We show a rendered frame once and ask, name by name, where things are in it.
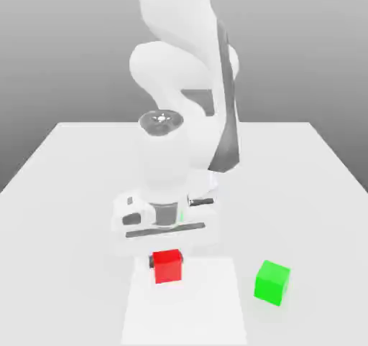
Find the small green cube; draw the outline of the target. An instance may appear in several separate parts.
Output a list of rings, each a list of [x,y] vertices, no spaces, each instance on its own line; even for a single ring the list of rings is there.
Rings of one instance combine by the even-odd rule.
[[[290,268],[265,260],[254,282],[254,297],[275,306],[280,306],[287,291]]]

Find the small red cube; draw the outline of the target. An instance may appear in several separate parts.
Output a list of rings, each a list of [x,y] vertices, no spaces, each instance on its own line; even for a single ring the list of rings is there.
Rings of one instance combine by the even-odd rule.
[[[152,257],[156,284],[182,279],[183,259],[178,249],[154,252]]]

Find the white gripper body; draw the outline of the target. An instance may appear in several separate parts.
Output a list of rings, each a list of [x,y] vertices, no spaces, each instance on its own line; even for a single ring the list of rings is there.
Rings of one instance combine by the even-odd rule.
[[[217,217],[198,217],[171,228],[124,226],[118,218],[111,219],[111,249],[117,256],[148,256],[155,251],[190,250],[220,240]]]

